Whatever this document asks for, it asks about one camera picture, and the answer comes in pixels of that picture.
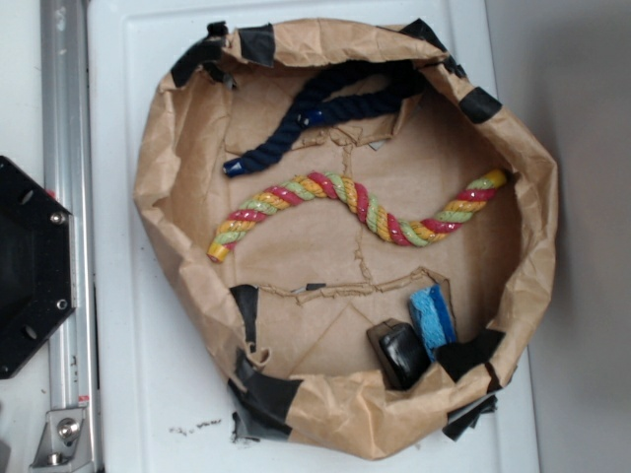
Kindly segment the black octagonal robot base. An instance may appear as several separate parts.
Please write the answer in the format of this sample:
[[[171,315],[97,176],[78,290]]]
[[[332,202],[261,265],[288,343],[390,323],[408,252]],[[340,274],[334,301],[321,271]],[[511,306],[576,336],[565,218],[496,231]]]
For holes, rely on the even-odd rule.
[[[71,214],[1,158],[1,377],[16,375],[74,310]]]

